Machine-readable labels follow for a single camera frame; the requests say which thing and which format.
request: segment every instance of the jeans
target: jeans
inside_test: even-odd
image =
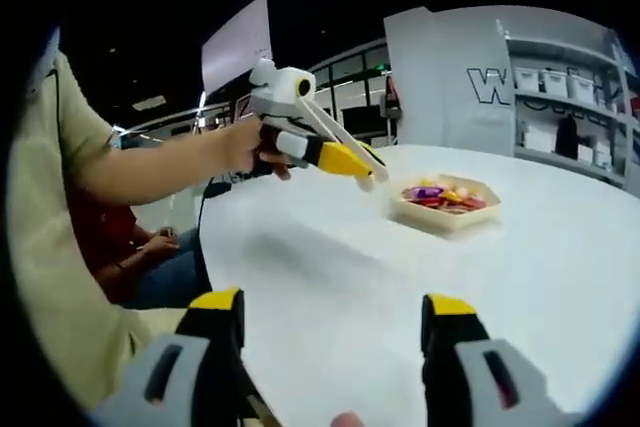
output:
[[[196,229],[179,235],[176,256],[147,272],[138,282],[133,300],[122,306],[138,310],[188,307],[200,294],[193,255],[196,235]]]

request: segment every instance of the sleeve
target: sleeve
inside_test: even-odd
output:
[[[60,141],[62,156],[72,173],[109,150],[113,130],[87,103],[66,56],[59,54]]]

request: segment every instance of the candy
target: candy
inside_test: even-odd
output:
[[[466,214],[487,206],[476,191],[429,179],[422,179],[419,185],[404,189],[402,197],[412,204],[452,215]]]
[[[422,187],[418,198],[426,199],[429,197],[438,197],[442,193],[442,189],[438,187]]]
[[[445,190],[444,192],[442,192],[440,194],[440,197],[442,197],[443,199],[447,199],[450,202],[462,202],[462,197],[450,190]]]
[[[455,192],[456,194],[458,194],[458,196],[459,196],[461,199],[466,199],[467,197],[469,197],[469,191],[468,191],[467,189],[465,189],[464,187],[456,187],[456,188],[454,189],[454,192]]]
[[[415,203],[422,205],[423,207],[438,207],[442,204],[442,199],[438,197],[431,197],[429,199],[417,200]]]
[[[471,210],[479,210],[484,209],[487,206],[487,203],[484,200],[468,198],[462,202],[462,205],[469,207]]]

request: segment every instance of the tray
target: tray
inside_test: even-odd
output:
[[[465,214],[450,214],[441,210],[415,205],[402,198],[402,191],[404,189],[419,185],[423,179],[464,187],[470,192],[481,196],[487,203],[487,206],[484,209],[467,212]],[[438,227],[443,230],[458,230],[496,218],[499,215],[500,203],[500,198],[486,184],[478,182],[477,180],[452,175],[425,175],[394,182],[391,186],[391,214],[393,216],[410,217],[420,223]]]

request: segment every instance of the table surface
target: table surface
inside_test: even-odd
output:
[[[380,149],[392,182],[450,174],[502,199],[497,222],[442,235],[386,218],[389,187],[316,169],[234,185],[203,206],[215,289],[246,292],[245,363],[286,425],[425,424],[420,306],[465,299],[585,412],[628,354],[640,320],[640,201],[578,174],[440,147]]]

